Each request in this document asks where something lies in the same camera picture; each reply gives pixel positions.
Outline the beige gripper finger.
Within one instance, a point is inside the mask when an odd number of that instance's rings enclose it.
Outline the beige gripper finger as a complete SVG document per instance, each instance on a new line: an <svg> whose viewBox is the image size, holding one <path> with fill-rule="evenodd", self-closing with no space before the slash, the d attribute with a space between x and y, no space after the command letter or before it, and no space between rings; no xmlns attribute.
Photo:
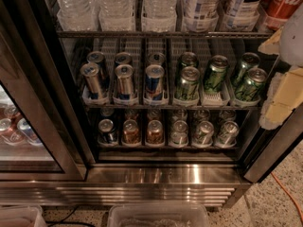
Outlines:
<svg viewBox="0 0 303 227"><path fill-rule="evenodd" d="M266 55L278 55L281 33L282 33L282 28L277 30L269 39L263 42L258 47L258 52Z"/></svg>
<svg viewBox="0 0 303 227"><path fill-rule="evenodd" d="M265 130L280 126L303 102L303 68L292 66L282 74L275 73L264 101L259 124Z"/></svg>

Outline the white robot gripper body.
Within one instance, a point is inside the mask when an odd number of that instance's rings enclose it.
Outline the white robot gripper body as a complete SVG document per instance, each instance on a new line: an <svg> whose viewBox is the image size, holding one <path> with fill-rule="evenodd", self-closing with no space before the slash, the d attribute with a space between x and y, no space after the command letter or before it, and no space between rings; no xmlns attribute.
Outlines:
<svg viewBox="0 0 303 227"><path fill-rule="evenodd" d="M282 29L279 55L283 61L291 66L303 67L303 4Z"/></svg>

